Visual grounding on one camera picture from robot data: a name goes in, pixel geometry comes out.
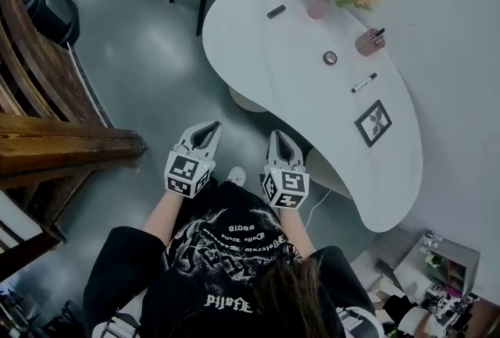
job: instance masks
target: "picture frame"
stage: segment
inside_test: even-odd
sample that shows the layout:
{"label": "picture frame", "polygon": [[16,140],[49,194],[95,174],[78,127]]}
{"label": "picture frame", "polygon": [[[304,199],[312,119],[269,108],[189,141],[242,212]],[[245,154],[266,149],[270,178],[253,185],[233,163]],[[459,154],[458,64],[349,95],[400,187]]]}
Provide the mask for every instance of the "picture frame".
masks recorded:
{"label": "picture frame", "polygon": [[358,127],[368,148],[371,148],[392,125],[392,120],[385,110],[385,107],[382,105],[381,100],[378,99],[354,122],[354,124]]}

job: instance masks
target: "pink vase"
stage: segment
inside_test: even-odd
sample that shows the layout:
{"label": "pink vase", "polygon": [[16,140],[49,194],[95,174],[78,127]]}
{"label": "pink vase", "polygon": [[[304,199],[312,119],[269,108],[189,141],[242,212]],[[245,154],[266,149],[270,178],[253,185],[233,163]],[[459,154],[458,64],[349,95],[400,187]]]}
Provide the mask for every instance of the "pink vase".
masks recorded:
{"label": "pink vase", "polygon": [[314,0],[307,5],[307,14],[313,19],[319,19],[332,8],[331,0]]}

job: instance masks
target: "pink object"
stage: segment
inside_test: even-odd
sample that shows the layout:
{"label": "pink object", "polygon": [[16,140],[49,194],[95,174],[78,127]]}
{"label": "pink object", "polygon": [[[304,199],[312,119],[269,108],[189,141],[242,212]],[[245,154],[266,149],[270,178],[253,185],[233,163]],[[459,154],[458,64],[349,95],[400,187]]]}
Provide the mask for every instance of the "pink object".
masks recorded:
{"label": "pink object", "polygon": [[331,0],[314,0],[307,5],[307,14],[313,19],[319,19],[331,9]]}
{"label": "pink object", "polygon": [[356,40],[355,46],[361,55],[370,56],[385,47],[384,35],[375,37],[377,29],[369,29]]}

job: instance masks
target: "long brown hair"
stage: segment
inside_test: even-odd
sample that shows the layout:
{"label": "long brown hair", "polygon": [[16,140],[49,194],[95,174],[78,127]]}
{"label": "long brown hair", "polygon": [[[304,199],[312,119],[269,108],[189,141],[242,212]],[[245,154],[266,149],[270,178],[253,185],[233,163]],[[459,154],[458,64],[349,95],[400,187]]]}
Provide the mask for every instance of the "long brown hair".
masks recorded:
{"label": "long brown hair", "polygon": [[276,338],[332,338],[320,306],[319,266],[316,260],[276,259],[256,279],[254,294],[262,317]]}

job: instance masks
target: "white kidney-shaped table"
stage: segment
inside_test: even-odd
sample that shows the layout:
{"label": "white kidney-shaped table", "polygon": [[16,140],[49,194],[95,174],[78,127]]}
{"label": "white kidney-shaped table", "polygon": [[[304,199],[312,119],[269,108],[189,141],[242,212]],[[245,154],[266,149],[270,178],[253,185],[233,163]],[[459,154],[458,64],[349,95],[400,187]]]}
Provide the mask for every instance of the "white kidney-shaped table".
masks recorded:
{"label": "white kidney-shaped table", "polygon": [[[366,27],[334,5],[314,20],[306,11],[311,1],[216,0],[205,19],[205,53],[237,102],[272,112],[309,140],[311,178],[351,197],[365,226],[383,232],[403,220],[419,192],[415,110],[387,52],[357,52]],[[286,10],[269,19],[279,5]],[[337,55],[335,65],[324,62],[327,51]],[[373,73],[377,78],[351,92]],[[392,125],[369,148],[355,121],[377,100]]]}

